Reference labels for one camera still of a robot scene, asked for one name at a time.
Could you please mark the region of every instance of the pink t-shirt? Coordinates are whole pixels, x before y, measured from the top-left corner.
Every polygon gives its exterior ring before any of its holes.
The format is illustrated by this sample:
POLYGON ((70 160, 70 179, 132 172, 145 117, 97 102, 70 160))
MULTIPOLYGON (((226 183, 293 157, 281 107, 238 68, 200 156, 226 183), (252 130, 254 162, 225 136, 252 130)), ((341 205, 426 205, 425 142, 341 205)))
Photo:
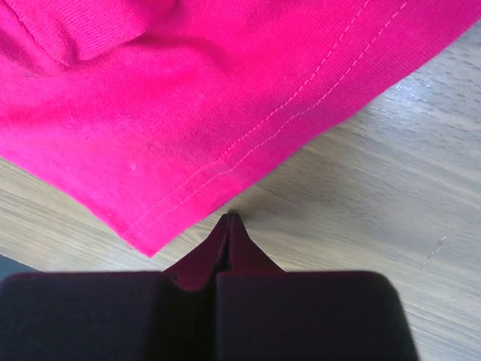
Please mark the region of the pink t-shirt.
POLYGON ((480 17, 480 0, 0 0, 0 156, 152 256, 480 17))

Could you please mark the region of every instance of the black object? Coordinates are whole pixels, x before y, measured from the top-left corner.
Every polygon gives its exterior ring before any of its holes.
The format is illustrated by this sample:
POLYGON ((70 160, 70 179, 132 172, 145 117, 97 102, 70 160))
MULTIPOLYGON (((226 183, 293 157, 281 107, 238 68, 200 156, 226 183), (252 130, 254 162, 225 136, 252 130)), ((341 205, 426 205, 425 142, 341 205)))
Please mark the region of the black object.
POLYGON ((22 274, 0 287, 1 360, 417 360, 392 285, 283 272, 238 215, 164 272, 22 274))

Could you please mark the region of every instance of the seam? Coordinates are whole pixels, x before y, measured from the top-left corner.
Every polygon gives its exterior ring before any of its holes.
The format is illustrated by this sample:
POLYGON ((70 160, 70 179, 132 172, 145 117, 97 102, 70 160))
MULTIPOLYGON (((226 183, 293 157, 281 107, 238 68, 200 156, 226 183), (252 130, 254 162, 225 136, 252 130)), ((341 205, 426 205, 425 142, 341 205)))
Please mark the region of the seam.
POLYGON ((287 106, 302 90, 303 88, 306 87, 306 85, 312 81, 312 79, 314 79, 314 77, 319 73, 319 70, 321 70, 321 67, 325 64, 325 62, 331 57, 331 54, 335 51, 336 47, 339 45, 340 41, 343 39, 344 35, 349 31, 349 29, 351 28, 351 26, 353 25, 353 23, 356 21, 356 19, 361 15, 362 11, 364 11, 364 9, 368 6, 368 4, 371 2, 371 0, 367 0, 364 5, 362 5, 362 8, 357 12, 357 14, 351 19, 351 21, 349 22, 348 26, 344 29, 344 31, 342 32, 342 34, 339 36, 338 40, 334 43, 334 45, 332 46, 332 48, 329 50, 329 52, 327 53, 327 55, 325 56, 325 58, 321 61, 321 63, 317 66, 316 70, 308 77, 308 79, 305 80, 305 82, 299 87, 299 89, 297 89, 295 91, 294 94, 291 95, 291 97, 289 99, 286 100, 286 102, 284 102, 284 104, 282 104, 281 106, 277 107, 276 109, 274 109, 272 112, 269 113, 269 115, 266 116, 266 118, 263 119, 263 121, 261 121, 260 123, 258 123, 256 126, 254 126, 250 131, 248 131, 246 134, 244 134, 242 137, 240 137, 238 140, 236 140, 234 143, 232 143, 229 148, 227 148, 227 150, 222 153, 222 155, 217 158, 216 160, 206 164, 206 165, 203 165, 202 167, 200 167, 199 169, 197 169, 196 171, 194 171, 190 176, 188 176, 188 178, 186 178, 181 184, 177 185, 175 188, 173 188, 173 190, 171 190, 168 194, 166 194, 165 196, 163 196, 162 198, 160 198, 156 203, 154 203, 153 205, 151 205, 148 209, 146 209, 141 216, 139 216, 136 221, 134 221, 133 223, 131 223, 131 225, 127 228, 126 231, 122 232, 122 235, 125 235, 127 234, 129 231, 131 231, 139 222, 140 220, 147 214, 149 213, 150 210, 152 210, 153 208, 155 208, 157 205, 159 205, 164 199, 166 199, 167 197, 169 197, 170 195, 172 195, 173 193, 175 193, 179 188, 181 188, 184 184, 186 184, 192 177, 194 177, 197 173, 199 173, 200 171, 202 171, 203 169, 206 169, 208 168, 209 166, 211 166, 212 164, 214 163, 217 163, 218 161, 220 161, 224 156, 226 156, 230 151, 231 149, 239 142, 241 142, 242 140, 245 139, 245 137, 248 137, 252 132, 256 131, 257 128, 259 128, 262 124, 264 124, 265 122, 267 122, 273 115, 275 115, 275 113, 277 113, 278 111, 280 111, 281 109, 283 109, 285 106, 287 106))
POLYGON ((337 82, 331 87, 331 89, 329 89, 323 96, 322 98, 320 98, 316 103, 314 103, 313 105, 311 105, 308 109, 300 112, 300 113, 297 113, 297 114, 294 114, 293 116, 291 116, 288 120, 285 121, 285 123, 273 134, 271 135, 270 137, 268 137, 267 139, 265 139, 262 143, 259 143, 257 144, 254 148, 252 148, 251 150, 249 150, 237 163, 235 163, 235 165, 230 168, 229 170, 227 171, 223 171, 223 172, 220 172, 220 173, 217 173, 216 175, 214 175, 213 177, 211 177, 208 181, 206 181, 204 184, 202 184, 199 188, 197 188, 195 191, 193 191, 189 196, 187 196, 183 201, 179 202, 177 205, 175 205, 174 207, 168 209, 167 211, 161 213, 156 219, 154 219, 152 222, 150 222, 147 226, 145 226, 144 229, 142 229, 133 239, 132 239, 132 243, 134 243, 145 231, 147 231, 160 217, 164 216, 165 214, 167 213, 170 213, 172 212, 174 209, 178 208, 180 205, 182 205, 184 202, 186 202, 187 200, 189 200, 191 197, 193 197, 199 190, 201 190, 202 188, 204 188, 205 186, 207 186, 211 181, 213 181, 215 178, 219 177, 220 175, 223 175, 223 174, 227 174, 231 171, 233 171, 234 169, 237 168, 237 166, 239 164, 241 164, 243 162, 244 159, 246 159, 254 150, 256 150, 257 148, 263 146, 264 144, 266 144, 268 141, 270 141, 272 138, 275 138, 281 131, 282 129, 294 118, 300 116, 300 115, 303 115, 303 114, 306 114, 308 111, 311 111, 313 110, 317 105, 319 105, 320 102, 322 102, 322 100, 324 100, 331 92, 332 90, 334 90, 337 85, 339 85, 339 83, 344 79, 344 77, 346 77, 346 75, 351 71, 351 69, 357 64, 357 62, 363 57, 364 54, 366 54, 366 52, 369 50, 369 48, 372 46, 372 44, 374 44, 374 42, 381 36, 381 34, 384 32, 384 30, 387 29, 387 27, 389 26, 389 24, 393 21, 394 18, 396 18, 397 15, 399 15, 399 13, 406 7, 407 5, 407 0, 405 1, 405 3, 403 3, 399 9, 392 15, 391 19, 388 20, 388 22, 384 25, 384 27, 376 34, 376 36, 373 38, 373 40, 371 40, 371 42, 366 46, 366 48, 361 52, 361 54, 357 57, 356 60, 354 60, 354 62, 351 64, 350 67, 348 67, 348 69, 346 70, 346 72, 344 74, 341 75, 341 77, 339 78, 339 80, 337 80, 337 82))
POLYGON ((19 25, 23 28, 23 30, 25 31, 25 33, 29 36, 30 40, 32 40, 32 42, 37 45, 49 58, 51 58, 54 62, 56 62, 58 65, 60 66, 64 66, 64 67, 68 67, 68 65, 64 64, 64 62, 62 60, 59 60, 59 59, 56 59, 54 58, 38 41, 37 39, 35 39, 35 36, 32 34, 32 32, 30 32, 30 29, 29 27, 27 26, 27 23, 26 21, 23 20, 23 17, 20 16, 20 13, 17 12, 15 9, 14 9, 14 6, 12 6, 11 4, 9 4, 7 2, 7 0, 4 0, 3 1, 5 6, 7 8, 9 8, 12 12, 12 14, 14 14, 15 18, 17 19, 17 22, 19 23, 19 25))

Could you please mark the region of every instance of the table surface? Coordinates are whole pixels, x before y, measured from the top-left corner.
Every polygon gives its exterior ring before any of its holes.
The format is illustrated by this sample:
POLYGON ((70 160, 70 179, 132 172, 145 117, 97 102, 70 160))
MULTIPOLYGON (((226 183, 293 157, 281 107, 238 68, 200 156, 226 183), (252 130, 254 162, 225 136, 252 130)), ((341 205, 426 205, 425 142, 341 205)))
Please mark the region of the table surface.
POLYGON ((478 360, 481 23, 152 259, 0 159, 0 253, 44 271, 162 270, 229 210, 285 269, 385 274, 424 360, 478 360))

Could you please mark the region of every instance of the stitching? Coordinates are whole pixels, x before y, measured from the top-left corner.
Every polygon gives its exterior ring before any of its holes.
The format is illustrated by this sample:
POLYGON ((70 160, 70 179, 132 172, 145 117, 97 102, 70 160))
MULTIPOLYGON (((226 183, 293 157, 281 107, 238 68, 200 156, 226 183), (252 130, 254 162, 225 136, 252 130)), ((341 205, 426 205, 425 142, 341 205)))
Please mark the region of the stitching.
POLYGON ((391 19, 389 19, 389 21, 384 25, 384 27, 376 34, 376 36, 373 38, 373 40, 371 40, 371 42, 366 46, 366 48, 361 52, 361 54, 358 56, 358 58, 356 60, 354 60, 354 62, 351 64, 350 67, 348 67, 348 69, 346 70, 346 72, 344 74, 342 74, 342 76, 339 78, 339 80, 331 87, 331 89, 328 90, 328 92, 326 94, 324 94, 322 96, 321 99, 319 99, 314 105, 311 105, 308 109, 300 112, 300 113, 297 113, 297 114, 294 114, 292 117, 290 117, 288 120, 285 121, 285 123, 273 134, 271 135, 269 138, 265 139, 262 143, 259 143, 257 144, 254 148, 252 148, 251 150, 249 150, 237 163, 235 163, 235 165, 230 168, 229 170, 227 171, 223 171, 223 172, 220 172, 220 173, 217 173, 216 175, 214 175, 211 179, 209 179, 207 182, 205 182, 204 184, 202 184, 199 188, 197 188, 194 192, 192 192, 189 196, 187 196, 183 201, 179 202, 176 206, 168 209, 167 211, 161 213, 156 219, 154 219, 151 223, 149 223, 144 229, 142 229, 133 239, 132 239, 132 243, 135 242, 146 230, 148 230, 160 217, 162 217, 163 215, 169 213, 169 212, 172 212, 174 209, 178 208, 180 205, 182 205, 184 202, 186 202, 188 199, 190 199, 191 197, 193 197, 199 190, 201 190, 202 188, 204 188, 205 186, 207 186, 212 180, 214 180, 215 178, 219 177, 220 175, 223 175, 223 174, 227 174, 231 171, 233 171, 234 169, 237 168, 237 166, 239 164, 241 164, 243 162, 244 159, 246 159, 254 150, 256 150, 257 148, 263 146, 264 144, 266 144, 268 141, 270 141, 272 138, 276 137, 280 131, 294 118, 302 115, 302 114, 305 114, 307 113, 308 111, 311 111, 313 110, 317 105, 319 105, 320 102, 322 102, 322 100, 324 100, 331 92, 332 90, 334 90, 337 85, 339 85, 339 83, 344 79, 344 77, 346 77, 346 75, 351 71, 351 69, 357 64, 357 62, 360 60, 360 58, 363 57, 363 55, 369 50, 369 48, 371 47, 371 45, 378 39, 378 37, 381 36, 381 34, 384 32, 384 30, 386 30, 386 28, 389 26, 389 24, 391 23, 391 21, 393 21, 394 18, 396 18, 397 15, 399 15, 399 13, 406 7, 407 5, 407 0, 405 1, 405 3, 402 4, 402 6, 398 9, 398 11, 396 11, 391 19))
POLYGON ((169 197, 172 193, 176 192, 179 188, 181 188, 184 184, 186 184, 190 178, 194 177, 197 173, 199 173, 200 171, 202 171, 203 169, 211 166, 212 164, 214 163, 217 163, 218 161, 221 160, 221 158, 223 158, 224 156, 226 156, 229 151, 239 142, 241 142, 245 137, 248 137, 252 132, 254 132, 257 128, 259 128, 262 124, 264 124, 265 122, 267 122, 273 115, 275 115, 275 113, 277 113, 278 111, 280 111, 281 109, 283 109, 285 106, 288 105, 288 103, 290 103, 302 90, 303 88, 310 82, 312 81, 312 79, 314 79, 314 77, 317 75, 317 73, 319 73, 319 70, 321 70, 321 67, 325 64, 325 62, 329 59, 329 57, 331 56, 331 54, 335 51, 336 47, 339 45, 340 41, 343 39, 344 35, 349 31, 349 29, 351 28, 351 26, 353 25, 353 23, 356 21, 356 19, 359 17, 359 15, 361 15, 362 11, 368 6, 369 2, 371 2, 371 0, 367 0, 365 2, 365 4, 362 6, 362 8, 357 12, 357 14, 351 19, 351 21, 349 22, 349 25, 344 29, 343 33, 340 35, 340 37, 338 38, 338 40, 335 42, 335 44, 332 46, 332 48, 329 50, 328 54, 325 56, 325 58, 321 61, 321 63, 317 66, 316 70, 308 77, 308 79, 305 80, 305 82, 299 87, 299 89, 297 89, 297 91, 292 94, 292 96, 287 99, 287 101, 282 104, 281 106, 277 107, 276 109, 274 109, 272 112, 269 113, 269 115, 267 115, 267 117, 261 121, 260 123, 258 123, 254 128, 252 128, 250 131, 248 131, 246 134, 244 134, 242 137, 240 137, 238 140, 236 140, 234 143, 231 144, 231 146, 219 157, 217 158, 216 160, 210 162, 209 164, 207 165, 204 165, 202 167, 200 167, 199 169, 197 169, 196 171, 194 171, 190 176, 188 176, 187 179, 185 179, 184 182, 182 182, 181 184, 177 185, 175 188, 173 188, 173 190, 171 190, 168 194, 166 194, 165 196, 163 196, 162 198, 160 198, 155 204, 153 204, 152 206, 150 206, 148 209, 145 210, 145 212, 142 213, 141 216, 139 216, 139 218, 137 218, 137 220, 135 222, 133 222, 128 228, 126 231, 123 232, 123 235, 126 234, 127 232, 129 232, 132 228, 134 228, 138 222, 141 220, 141 218, 143 218, 152 208, 156 207, 161 201, 163 201, 164 199, 166 199, 167 197, 169 197))

